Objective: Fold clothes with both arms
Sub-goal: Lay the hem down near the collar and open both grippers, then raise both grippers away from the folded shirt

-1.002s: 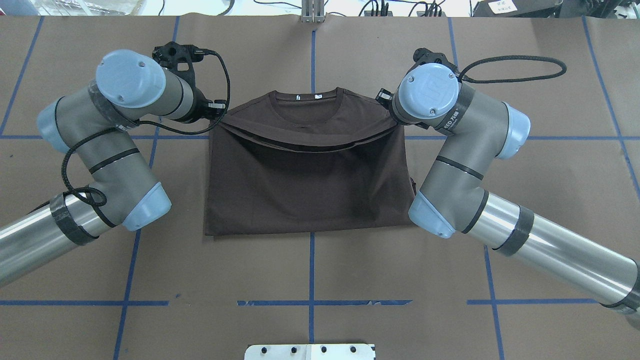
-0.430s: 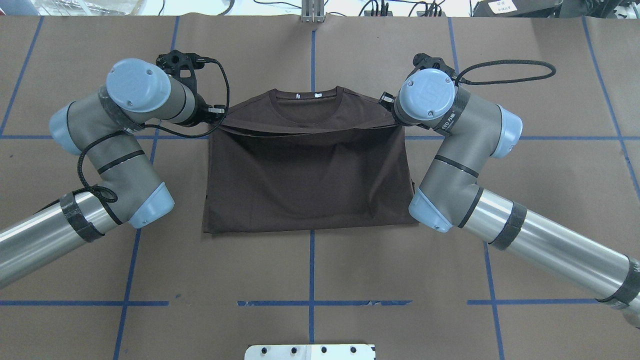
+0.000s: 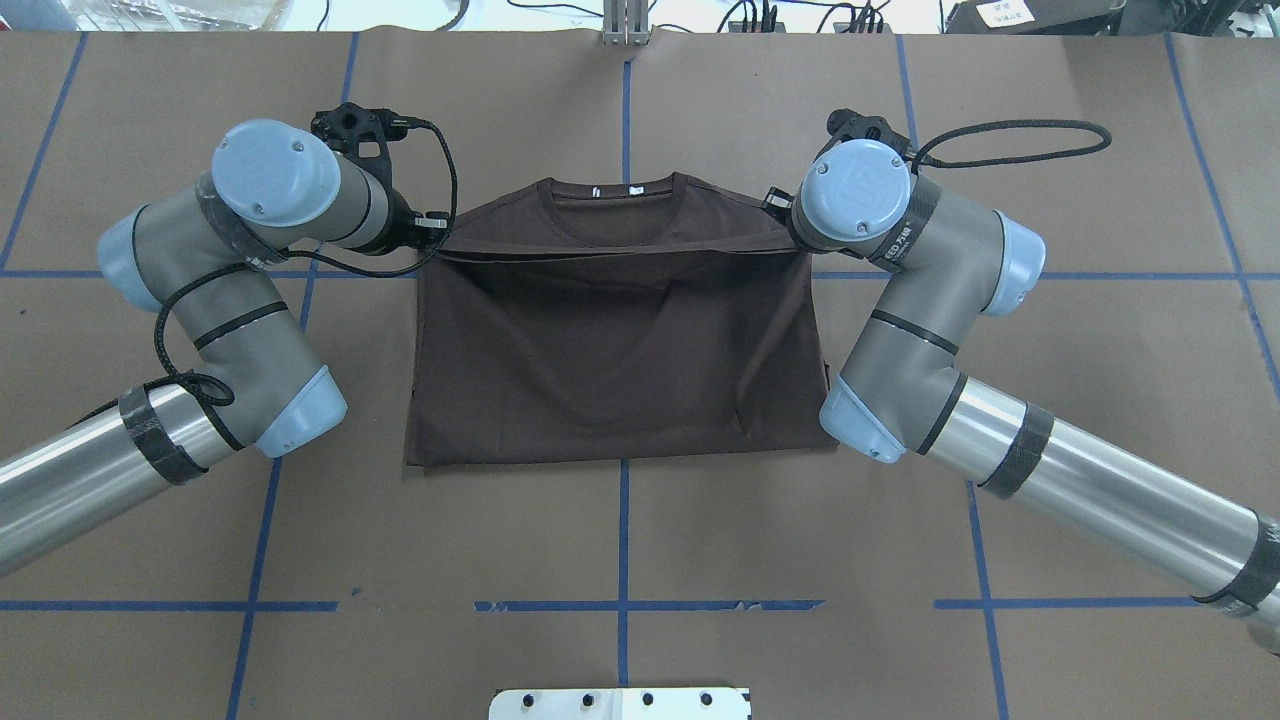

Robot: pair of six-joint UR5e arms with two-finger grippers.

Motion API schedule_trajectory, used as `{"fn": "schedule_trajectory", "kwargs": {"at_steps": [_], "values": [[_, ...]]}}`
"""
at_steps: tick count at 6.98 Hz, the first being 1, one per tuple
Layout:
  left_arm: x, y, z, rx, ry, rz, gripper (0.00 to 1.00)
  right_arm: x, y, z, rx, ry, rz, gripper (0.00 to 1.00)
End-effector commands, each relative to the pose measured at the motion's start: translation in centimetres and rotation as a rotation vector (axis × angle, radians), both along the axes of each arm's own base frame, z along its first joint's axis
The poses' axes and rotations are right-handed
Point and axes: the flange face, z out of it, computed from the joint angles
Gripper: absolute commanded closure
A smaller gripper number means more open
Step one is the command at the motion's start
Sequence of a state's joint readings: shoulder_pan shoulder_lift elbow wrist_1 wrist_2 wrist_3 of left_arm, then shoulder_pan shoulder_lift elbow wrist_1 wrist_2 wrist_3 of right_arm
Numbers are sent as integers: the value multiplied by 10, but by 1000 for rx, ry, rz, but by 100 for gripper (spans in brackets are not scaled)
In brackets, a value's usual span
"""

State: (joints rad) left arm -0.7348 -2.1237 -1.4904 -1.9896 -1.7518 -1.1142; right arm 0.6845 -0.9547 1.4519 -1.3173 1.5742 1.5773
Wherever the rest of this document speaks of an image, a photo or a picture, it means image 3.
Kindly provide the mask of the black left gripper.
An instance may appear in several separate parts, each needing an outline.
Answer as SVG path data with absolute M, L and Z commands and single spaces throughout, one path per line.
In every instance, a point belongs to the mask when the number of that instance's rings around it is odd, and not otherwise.
M 399 246 L 425 251 L 451 234 L 449 211 L 404 210 L 399 214 Z

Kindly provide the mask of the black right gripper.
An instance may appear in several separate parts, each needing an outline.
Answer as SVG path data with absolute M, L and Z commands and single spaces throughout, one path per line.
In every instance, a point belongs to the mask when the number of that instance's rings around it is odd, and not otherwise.
M 769 187 L 762 200 L 762 210 L 780 225 L 787 225 L 791 222 L 794 204 L 795 197 L 791 193 L 778 187 Z

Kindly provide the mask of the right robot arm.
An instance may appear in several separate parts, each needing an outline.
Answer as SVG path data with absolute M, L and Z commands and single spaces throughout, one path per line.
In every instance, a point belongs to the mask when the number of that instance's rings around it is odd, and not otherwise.
M 808 252 L 890 275 L 820 409 L 823 429 L 879 462 L 908 452 L 1066 527 L 1245 624 L 1277 652 L 1277 523 L 957 368 L 975 320 L 1033 291 L 1044 241 L 911 173 L 892 146 L 833 141 L 764 209 Z

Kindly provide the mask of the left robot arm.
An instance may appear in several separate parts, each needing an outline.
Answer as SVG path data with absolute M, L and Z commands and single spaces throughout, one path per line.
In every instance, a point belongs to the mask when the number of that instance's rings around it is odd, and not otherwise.
M 282 457 L 339 424 L 347 402 L 269 272 L 302 258 L 352 272 L 311 240 L 429 263 L 458 199 L 415 211 L 393 186 L 388 143 L 442 129 L 344 102 L 307 129 L 252 119 L 229 129 L 188 190 L 138 208 L 99 240 L 104 279 L 154 315 L 161 377 L 123 392 L 3 464 L 3 573 L 12 574 L 255 447 Z

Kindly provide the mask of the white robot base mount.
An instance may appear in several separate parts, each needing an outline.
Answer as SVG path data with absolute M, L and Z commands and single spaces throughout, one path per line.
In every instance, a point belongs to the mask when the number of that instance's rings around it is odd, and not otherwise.
M 751 719 L 750 691 L 732 687 L 508 689 L 489 719 Z

